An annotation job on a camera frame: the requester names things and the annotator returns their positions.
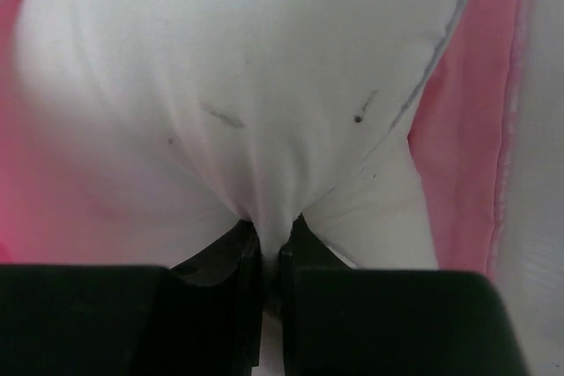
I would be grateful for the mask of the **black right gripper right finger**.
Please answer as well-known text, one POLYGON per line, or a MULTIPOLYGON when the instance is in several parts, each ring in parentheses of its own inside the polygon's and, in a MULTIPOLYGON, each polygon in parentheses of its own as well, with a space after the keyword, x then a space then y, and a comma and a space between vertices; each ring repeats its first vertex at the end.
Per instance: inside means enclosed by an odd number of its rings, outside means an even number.
POLYGON ((506 308, 480 274, 352 269, 293 224, 279 253, 288 375, 520 376, 506 308))

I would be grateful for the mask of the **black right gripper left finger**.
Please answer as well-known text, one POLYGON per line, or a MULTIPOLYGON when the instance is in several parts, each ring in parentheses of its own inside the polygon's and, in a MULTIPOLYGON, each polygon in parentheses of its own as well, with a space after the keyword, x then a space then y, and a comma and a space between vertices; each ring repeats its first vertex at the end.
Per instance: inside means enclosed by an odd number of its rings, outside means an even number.
POLYGON ((4 375, 249 375, 261 248, 240 222, 187 261, 1 268, 4 375))

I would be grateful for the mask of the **pink satin pillowcase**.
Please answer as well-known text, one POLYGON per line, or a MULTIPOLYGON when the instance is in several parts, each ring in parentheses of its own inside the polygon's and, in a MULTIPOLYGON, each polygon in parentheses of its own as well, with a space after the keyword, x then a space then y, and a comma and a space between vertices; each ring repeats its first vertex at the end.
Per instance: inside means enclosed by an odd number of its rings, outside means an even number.
MULTIPOLYGON (((20 120, 1 0, 1 259, 172 263, 203 247, 186 225, 137 222, 59 169, 20 120)), ((495 272, 531 0, 469 0, 422 94, 409 146, 441 267, 495 272)))

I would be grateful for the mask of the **white pillow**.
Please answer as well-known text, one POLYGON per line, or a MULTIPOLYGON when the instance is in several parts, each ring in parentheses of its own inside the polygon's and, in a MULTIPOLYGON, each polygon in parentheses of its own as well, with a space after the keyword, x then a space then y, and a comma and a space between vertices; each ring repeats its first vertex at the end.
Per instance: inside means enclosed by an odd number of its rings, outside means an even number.
POLYGON ((16 262, 175 265, 304 217, 364 268, 436 269, 407 136, 467 0, 3 0, 16 262))

